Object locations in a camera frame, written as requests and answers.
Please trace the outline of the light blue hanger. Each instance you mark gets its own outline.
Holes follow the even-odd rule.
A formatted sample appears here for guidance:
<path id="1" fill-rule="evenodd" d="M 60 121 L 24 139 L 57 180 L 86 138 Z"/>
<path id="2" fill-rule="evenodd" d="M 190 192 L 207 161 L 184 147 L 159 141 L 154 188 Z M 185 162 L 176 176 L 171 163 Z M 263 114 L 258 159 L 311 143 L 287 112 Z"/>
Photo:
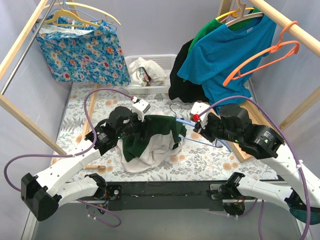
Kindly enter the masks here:
<path id="1" fill-rule="evenodd" d="M 169 109 L 171 112 L 173 112 L 174 114 L 174 117 L 175 117 L 175 120 L 178 122 L 178 123 L 182 123 L 184 125 L 187 125 L 187 126 L 191 126 L 191 127 L 195 127 L 195 124 L 192 123 L 192 122 L 189 122 L 187 120 L 184 120 L 182 118 L 178 118 L 178 115 L 177 113 L 172 109 L 172 106 L 178 106 L 181 110 L 183 110 L 183 108 L 178 104 L 178 103 L 170 103 L 169 104 Z M 187 138 L 187 137 L 183 137 L 184 140 L 187 140 L 187 141 L 192 141 L 192 142 L 195 142 L 195 143 L 199 143 L 199 144 L 203 144 L 203 145 L 209 145 L 211 147 L 214 147 L 214 148 L 217 148 L 217 149 L 221 149 L 221 148 L 226 148 L 230 153 L 232 152 L 232 149 L 231 147 L 224 141 L 224 140 L 221 140 L 221 139 L 218 139 L 216 138 L 214 140 L 214 143 L 205 143 L 205 142 L 202 142 L 202 141 L 199 141 L 199 140 L 194 140 L 194 139 L 191 139 L 191 138 Z"/>

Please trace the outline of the blue t-shirt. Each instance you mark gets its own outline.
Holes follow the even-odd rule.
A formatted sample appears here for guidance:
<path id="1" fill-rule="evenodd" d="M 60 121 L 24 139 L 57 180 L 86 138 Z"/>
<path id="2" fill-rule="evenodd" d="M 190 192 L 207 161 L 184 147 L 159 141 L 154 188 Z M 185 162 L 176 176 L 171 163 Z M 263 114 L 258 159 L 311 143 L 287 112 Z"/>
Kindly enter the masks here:
<path id="1" fill-rule="evenodd" d="M 235 31 L 223 24 L 196 42 L 177 75 L 200 85 L 210 104 L 230 96 L 235 98 L 225 104 L 241 104 L 243 97 L 251 97 L 244 86 L 250 76 L 230 81 L 227 86 L 223 82 L 241 63 L 271 46 L 276 26 L 266 15 Z"/>

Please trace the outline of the beige wooden hanger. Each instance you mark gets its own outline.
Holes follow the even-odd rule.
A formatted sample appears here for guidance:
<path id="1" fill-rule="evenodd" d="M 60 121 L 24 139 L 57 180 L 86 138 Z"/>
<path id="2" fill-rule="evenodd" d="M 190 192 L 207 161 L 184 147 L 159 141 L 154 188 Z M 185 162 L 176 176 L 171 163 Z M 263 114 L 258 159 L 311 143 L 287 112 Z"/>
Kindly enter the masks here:
<path id="1" fill-rule="evenodd" d="M 259 17 L 263 17 L 264 13 L 262 12 L 254 12 L 254 13 L 250 13 L 250 14 L 245 14 L 246 11 L 246 4 L 241 3 L 240 0 L 235 0 L 236 5 L 240 8 L 240 13 L 239 16 L 229 22 L 227 22 L 225 25 L 227 27 L 230 27 L 236 23 L 245 21 L 245 20 L 249 20 L 249 19 L 253 19 L 253 18 L 259 18 Z"/>

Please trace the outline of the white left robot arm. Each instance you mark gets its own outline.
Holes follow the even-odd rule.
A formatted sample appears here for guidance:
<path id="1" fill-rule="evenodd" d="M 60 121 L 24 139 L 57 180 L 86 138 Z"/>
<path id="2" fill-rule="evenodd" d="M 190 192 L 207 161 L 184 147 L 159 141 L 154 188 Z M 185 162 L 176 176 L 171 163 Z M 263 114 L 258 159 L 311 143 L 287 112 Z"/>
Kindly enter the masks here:
<path id="1" fill-rule="evenodd" d="M 38 221 L 51 217 L 59 207 L 84 197 L 101 200 L 107 193 L 107 182 L 97 173 L 86 175 L 83 179 L 71 182 L 73 175 L 86 165 L 99 159 L 114 148 L 122 138 L 133 136 L 147 139 L 151 119 L 145 114 L 148 103 L 139 101 L 132 108 L 116 107 L 107 119 L 96 126 L 97 137 L 89 132 L 78 145 L 79 148 L 93 146 L 79 156 L 62 158 L 47 169 L 21 179 L 21 199 Z"/>

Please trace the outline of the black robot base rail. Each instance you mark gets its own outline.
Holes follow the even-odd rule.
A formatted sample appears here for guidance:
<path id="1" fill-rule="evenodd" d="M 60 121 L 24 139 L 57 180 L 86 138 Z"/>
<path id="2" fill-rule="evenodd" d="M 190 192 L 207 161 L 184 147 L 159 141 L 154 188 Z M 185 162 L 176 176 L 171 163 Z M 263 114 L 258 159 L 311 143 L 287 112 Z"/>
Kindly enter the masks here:
<path id="1" fill-rule="evenodd" d="M 224 183 L 219 180 L 109 182 L 104 199 L 111 211 L 203 209 L 244 214 L 242 197 L 217 196 Z"/>

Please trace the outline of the white floral print t-shirt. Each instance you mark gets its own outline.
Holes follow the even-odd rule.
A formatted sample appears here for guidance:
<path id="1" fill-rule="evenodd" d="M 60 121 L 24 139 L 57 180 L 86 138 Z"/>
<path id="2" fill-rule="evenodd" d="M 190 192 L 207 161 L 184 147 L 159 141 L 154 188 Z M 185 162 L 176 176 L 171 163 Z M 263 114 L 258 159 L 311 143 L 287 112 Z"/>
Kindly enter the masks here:
<path id="1" fill-rule="evenodd" d="M 145 60 L 139 57 L 128 66 L 130 75 L 130 87 L 155 87 L 166 79 L 165 71 L 153 60 Z"/>

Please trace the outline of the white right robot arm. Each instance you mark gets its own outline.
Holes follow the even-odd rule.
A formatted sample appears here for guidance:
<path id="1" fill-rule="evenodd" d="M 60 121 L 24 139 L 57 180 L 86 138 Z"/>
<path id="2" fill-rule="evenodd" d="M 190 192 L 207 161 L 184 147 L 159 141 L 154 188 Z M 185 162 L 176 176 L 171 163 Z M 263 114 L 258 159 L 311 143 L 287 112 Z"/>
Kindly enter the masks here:
<path id="1" fill-rule="evenodd" d="M 288 183 L 288 186 L 277 186 L 234 172 L 224 184 L 212 190 L 213 196 L 217 199 L 260 198 L 284 208 L 305 223 L 307 191 L 310 224 L 319 224 L 320 180 L 303 164 L 297 166 L 284 139 L 273 128 L 254 124 L 248 111 L 238 104 L 224 105 L 219 116 L 208 109 L 205 103 L 193 104 L 190 115 L 195 122 L 194 132 L 210 142 L 220 139 L 238 144 L 243 152 L 271 167 Z"/>

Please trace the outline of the green and grey raglan shirt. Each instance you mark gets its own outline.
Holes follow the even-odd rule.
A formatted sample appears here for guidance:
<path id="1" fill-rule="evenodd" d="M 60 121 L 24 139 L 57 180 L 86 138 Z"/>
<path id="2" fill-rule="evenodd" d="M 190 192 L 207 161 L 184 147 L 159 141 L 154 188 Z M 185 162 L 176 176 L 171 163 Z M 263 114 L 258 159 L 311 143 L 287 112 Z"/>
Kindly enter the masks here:
<path id="1" fill-rule="evenodd" d="M 182 149 L 181 137 L 187 135 L 186 127 L 173 116 L 148 115 L 150 127 L 146 140 L 134 135 L 120 139 L 121 163 L 128 173 L 141 173 L 158 167 L 168 157 L 176 156 Z"/>

